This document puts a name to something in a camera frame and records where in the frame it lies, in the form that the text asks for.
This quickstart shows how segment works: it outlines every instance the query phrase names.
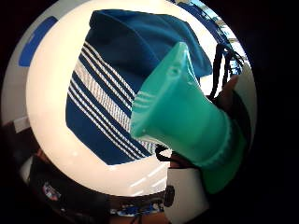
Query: table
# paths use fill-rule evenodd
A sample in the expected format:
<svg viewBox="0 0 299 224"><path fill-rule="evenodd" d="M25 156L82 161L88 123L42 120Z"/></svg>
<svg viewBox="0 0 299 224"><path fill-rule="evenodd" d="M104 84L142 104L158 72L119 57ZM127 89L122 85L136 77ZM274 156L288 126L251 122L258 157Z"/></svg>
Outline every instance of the table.
<svg viewBox="0 0 299 224"><path fill-rule="evenodd" d="M164 0L95 0L65 14L45 35L28 72L26 108L36 139L50 160L79 184L103 193L140 196L165 188L168 162L156 157L109 166L67 128L65 104L72 71L78 59L89 19L96 9L119 8L163 13L187 21L210 60L216 41L191 14Z"/></svg>

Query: black background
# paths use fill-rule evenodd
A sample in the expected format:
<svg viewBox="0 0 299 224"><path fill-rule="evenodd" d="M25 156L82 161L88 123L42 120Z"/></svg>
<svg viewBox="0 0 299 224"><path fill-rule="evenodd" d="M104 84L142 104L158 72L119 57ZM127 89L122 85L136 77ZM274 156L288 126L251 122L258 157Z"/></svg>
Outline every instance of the black background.
<svg viewBox="0 0 299 224"><path fill-rule="evenodd" d="M1 83L8 60L29 25L54 0L9 0L1 2ZM215 211L207 223L292 223L291 211L283 197L284 153L279 132L287 101L284 84L285 45L284 9L274 1L203 1L230 26L249 57L258 94L258 125L249 161L238 187L224 198L223 208ZM11 159L9 146L1 134L0 156L0 223L65 223L51 212L21 182Z"/></svg>

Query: blue object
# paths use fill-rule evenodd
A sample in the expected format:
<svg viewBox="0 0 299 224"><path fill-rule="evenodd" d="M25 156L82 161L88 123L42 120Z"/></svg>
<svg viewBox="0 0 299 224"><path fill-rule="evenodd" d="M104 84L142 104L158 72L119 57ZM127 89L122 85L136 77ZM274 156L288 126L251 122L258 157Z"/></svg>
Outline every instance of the blue object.
<svg viewBox="0 0 299 224"><path fill-rule="evenodd" d="M189 24L173 16L100 10L90 26L68 90L66 124L106 164L146 158L155 145L129 134L144 80L178 41L189 45L197 76L211 74L211 63Z"/></svg>
<svg viewBox="0 0 299 224"><path fill-rule="evenodd" d="M48 30L56 23L56 21L57 19L55 17L47 17L37 26L21 51L19 66L30 66L40 41L43 39Z"/></svg>

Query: blue striped fabric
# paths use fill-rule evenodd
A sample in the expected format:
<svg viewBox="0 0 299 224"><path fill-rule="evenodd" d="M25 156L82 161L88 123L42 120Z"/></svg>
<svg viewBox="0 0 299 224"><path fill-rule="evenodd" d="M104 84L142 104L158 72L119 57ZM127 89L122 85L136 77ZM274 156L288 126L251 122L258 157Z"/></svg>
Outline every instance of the blue striped fabric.
<svg viewBox="0 0 299 224"><path fill-rule="evenodd" d="M192 48L194 71L211 74L188 23L168 15L94 11L66 102L68 128L106 164L140 160L156 146L129 134L131 106L145 78L179 41Z"/></svg>

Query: person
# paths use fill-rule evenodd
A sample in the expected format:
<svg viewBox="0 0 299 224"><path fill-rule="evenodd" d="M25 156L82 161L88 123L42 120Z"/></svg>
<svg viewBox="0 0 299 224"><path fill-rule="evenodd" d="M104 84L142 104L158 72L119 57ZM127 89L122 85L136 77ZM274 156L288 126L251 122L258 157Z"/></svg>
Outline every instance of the person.
<svg viewBox="0 0 299 224"><path fill-rule="evenodd" d="M223 86L218 96L213 99L213 103L230 117L235 119L235 93L234 88L238 81L238 76L234 75ZM186 189L186 181L192 181ZM192 191L192 197L186 197L187 193ZM164 211L156 214L140 214L139 220L131 217L110 217L110 224L125 223L143 223L143 224L180 224L180 223L197 223L197 220L210 208L208 193L202 189L200 182L200 169L195 167L187 159L183 158L176 152L172 152L170 166L167 171L167 187L164 195Z"/></svg>
<svg viewBox="0 0 299 224"><path fill-rule="evenodd" d="M28 161L29 172L23 180L42 203L71 223L108 223L108 195L70 179L41 148Z"/></svg>

